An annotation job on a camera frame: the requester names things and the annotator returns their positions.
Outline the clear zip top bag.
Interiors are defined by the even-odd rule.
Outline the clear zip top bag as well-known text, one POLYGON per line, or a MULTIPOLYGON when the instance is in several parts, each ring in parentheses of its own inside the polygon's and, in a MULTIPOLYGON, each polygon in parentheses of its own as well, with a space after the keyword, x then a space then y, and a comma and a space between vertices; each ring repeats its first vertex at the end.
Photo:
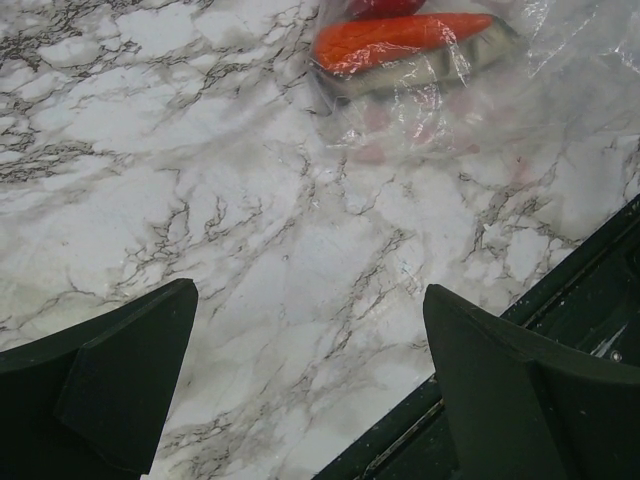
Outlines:
POLYGON ((464 81, 352 101, 319 86, 312 58, 325 27, 350 21, 349 1, 323 1, 309 50, 326 145, 362 162, 493 152, 639 130, 639 5, 635 1, 425 1, 413 15, 503 19, 527 46, 464 81))

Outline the red fake tomato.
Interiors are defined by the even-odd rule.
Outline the red fake tomato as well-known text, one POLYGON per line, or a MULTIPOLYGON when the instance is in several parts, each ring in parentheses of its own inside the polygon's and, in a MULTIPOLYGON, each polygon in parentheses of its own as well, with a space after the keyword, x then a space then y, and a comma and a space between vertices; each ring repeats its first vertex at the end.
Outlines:
POLYGON ((413 15, 424 4, 425 0, 352 0, 346 12, 354 19, 393 18, 413 15))

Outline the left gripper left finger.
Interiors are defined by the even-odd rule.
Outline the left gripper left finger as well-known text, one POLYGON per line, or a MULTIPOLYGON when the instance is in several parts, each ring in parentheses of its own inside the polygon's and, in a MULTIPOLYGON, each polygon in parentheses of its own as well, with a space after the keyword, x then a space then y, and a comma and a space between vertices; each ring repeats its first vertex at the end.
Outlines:
POLYGON ((1 354, 4 479, 139 479, 151 470, 198 304, 174 280, 1 354))

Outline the orange fake carrot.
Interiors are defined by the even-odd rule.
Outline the orange fake carrot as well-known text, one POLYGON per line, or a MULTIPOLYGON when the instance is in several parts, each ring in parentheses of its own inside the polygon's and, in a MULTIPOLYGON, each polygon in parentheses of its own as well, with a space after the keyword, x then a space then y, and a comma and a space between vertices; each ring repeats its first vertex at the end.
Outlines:
POLYGON ((489 14, 451 12, 333 24, 316 36, 312 58, 332 74, 355 74, 465 40, 492 24, 489 14))

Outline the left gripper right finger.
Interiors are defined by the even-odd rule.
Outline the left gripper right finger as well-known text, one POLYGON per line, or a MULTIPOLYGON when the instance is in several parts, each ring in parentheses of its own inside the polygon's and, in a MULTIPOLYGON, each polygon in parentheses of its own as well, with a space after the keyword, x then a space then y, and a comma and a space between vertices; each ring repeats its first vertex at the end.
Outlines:
POLYGON ((428 286, 428 343, 466 479, 636 479, 639 370, 428 286))

